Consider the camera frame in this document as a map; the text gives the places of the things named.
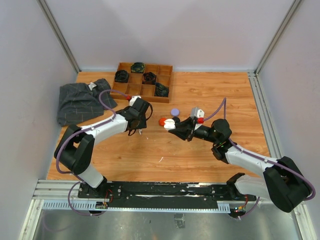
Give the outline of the white earbud charging case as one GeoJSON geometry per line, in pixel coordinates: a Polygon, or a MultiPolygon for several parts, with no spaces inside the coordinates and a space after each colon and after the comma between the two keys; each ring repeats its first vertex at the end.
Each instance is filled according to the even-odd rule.
{"type": "Polygon", "coordinates": [[[163,126],[167,131],[169,130],[174,130],[176,128],[176,123],[173,119],[166,119],[164,121],[164,126],[163,126]]]}

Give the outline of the purple earbud charging case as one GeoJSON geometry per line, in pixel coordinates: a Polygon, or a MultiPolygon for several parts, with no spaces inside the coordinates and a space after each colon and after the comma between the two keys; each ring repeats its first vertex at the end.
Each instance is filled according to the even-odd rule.
{"type": "Polygon", "coordinates": [[[170,114],[173,117],[178,117],[180,115],[180,110],[178,108],[172,108],[170,114]]]}

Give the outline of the orange earbud charging case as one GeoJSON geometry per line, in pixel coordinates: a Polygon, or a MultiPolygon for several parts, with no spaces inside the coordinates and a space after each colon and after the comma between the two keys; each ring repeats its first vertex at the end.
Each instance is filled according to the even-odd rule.
{"type": "Polygon", "coordinates": [[[159,119],[158,124],[163,127],[165,125],[165,121],[166,120],[167,119],[165,117],[162,117],[162,118],[159,119]]]}

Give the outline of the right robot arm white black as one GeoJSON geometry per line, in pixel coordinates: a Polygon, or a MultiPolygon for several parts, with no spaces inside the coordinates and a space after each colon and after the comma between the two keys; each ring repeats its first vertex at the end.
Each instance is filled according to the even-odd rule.
{"type": "Polygon", "coordinates": [[[197,138],[211,142],[211,151],[217,160],[257,175],[251,177],[238,173],[230,178],[226,188],[230,199],[238,200],[243,195],[253,195],[269,199],[278,209],[289,213],[301,202],[315,196],[314,187],[291,158],[263,156],[236,144],[230,139],[232,131],[226,119],[219,118],[210,127],[203,123],[202,118],[196,117],[181,122],[167,119],[164,128],[184,141],[197,138]]]}

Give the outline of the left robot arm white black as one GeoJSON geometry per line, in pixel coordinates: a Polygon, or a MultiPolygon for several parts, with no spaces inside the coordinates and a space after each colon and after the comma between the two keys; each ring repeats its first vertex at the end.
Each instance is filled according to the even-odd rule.
{"type": "Polygon", "coordinates": [[[153,113],[149,102],[133,96],[127,107],[104,120],[84,127],[69,125],[54,152],[56,167],[60,164],[66,167],[96,198],[105,196],[108,181],[91,163],[94,147],[114,135],[127,132],[131,136],[137,130],[145,129],[148,110],[153,113]]]}

